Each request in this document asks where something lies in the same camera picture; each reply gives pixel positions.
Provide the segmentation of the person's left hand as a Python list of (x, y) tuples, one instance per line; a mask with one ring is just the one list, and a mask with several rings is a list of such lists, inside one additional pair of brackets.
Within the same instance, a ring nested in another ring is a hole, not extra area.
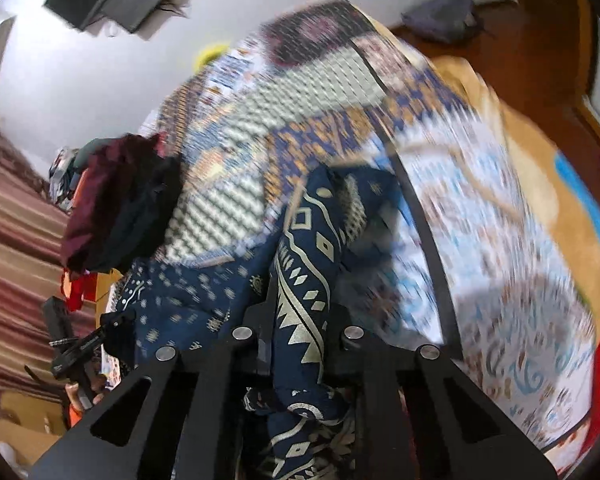
[(92, 379), (90, 392), (77, 382), (68, 382), (68, 384), (65, 384), (65, 392), (72, 408), (78, 413), (83, 413), (94, 404), (100, 402), (105, 396), (106, 376), (98, 374)]

